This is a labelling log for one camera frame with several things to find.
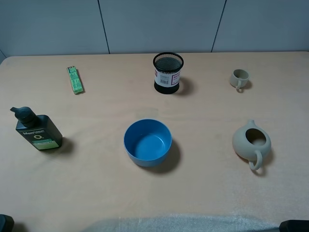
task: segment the black mesh pen holder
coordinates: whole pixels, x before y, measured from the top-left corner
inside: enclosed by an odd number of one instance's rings
[[[154,67],[154,88],[163,94],[176,92],[179,89],[183,58],[173,52],[163,52],[154,57]]]

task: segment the beige teapot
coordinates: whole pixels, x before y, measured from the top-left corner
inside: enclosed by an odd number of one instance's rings
[[[261,167],[263,159],[271,150],[269,135],[251,119],[234,133],[232,143],[235,152],[249,161],[252,170],[258,170]]]

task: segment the bottle label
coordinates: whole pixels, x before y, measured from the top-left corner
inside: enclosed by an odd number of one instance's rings
[[[44,129],[24,130],[20,133],[39,150],[59,147]]]
[[[179,83],[180,71],[177,73],[163,73],[156,69],[154,72],[154,81],[160,86],[173,87]]]

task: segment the green package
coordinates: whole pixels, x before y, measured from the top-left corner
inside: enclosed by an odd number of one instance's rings
[[[83,90],[83,86],[81,83],[81,79],[78,76],[75,66],[68,67],[67,70],[70,76],[71,85],[72,85],[74,94],[83,92],[84,90]]]

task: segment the bowl rim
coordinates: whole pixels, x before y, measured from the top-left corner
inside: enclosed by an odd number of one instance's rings
[[[157,121],[157,122],[161,123],[163,126],[165,126],[165,128],[168,129],[168,132],[169,132],[169,137],[170,137],[169,148],[168,148],[167,152],[163,153],[160,157],[158,157],[158,158],[156,158],[156,159],[144,159],[144,160],[143,160],[143,159],[139,159],[139,158],[133,156],[133,155],[127,150],[127,148],[126,148],[125,136],[126,136],[127,130],[128,130],[133,124],[138,123],[138,122],[140,122],[140,121],[144,121],[144,120]],[[125,132],[125,134],[124,134],[124,147],[125,147],[126,152],[128,153],[128,155],[130,155],[131,157],[133,157],[133,158],[135,158],[135,159],[137,159],[137,160],[139,160],[139,161],[151,162],[151,161],[156,161],[156,160],[162,158],[163,156],[165,156],[165,155],[169,152],[169,150],[170,150],[170,148],[171,148],[171,146],[172,146],[172,142],[173,142],[173,138],[172,138],[172,134],[171,134],[169,128],[168,128],[163,122],[161,122],[161,121],[159,121],[159,120],[156,120],[156,119],[153,119],[153,118],[143,118],[143,119],[140,119],[140,120],[137,120],[137,121],[133,122],[133,123],[126,129],[126,132]]]

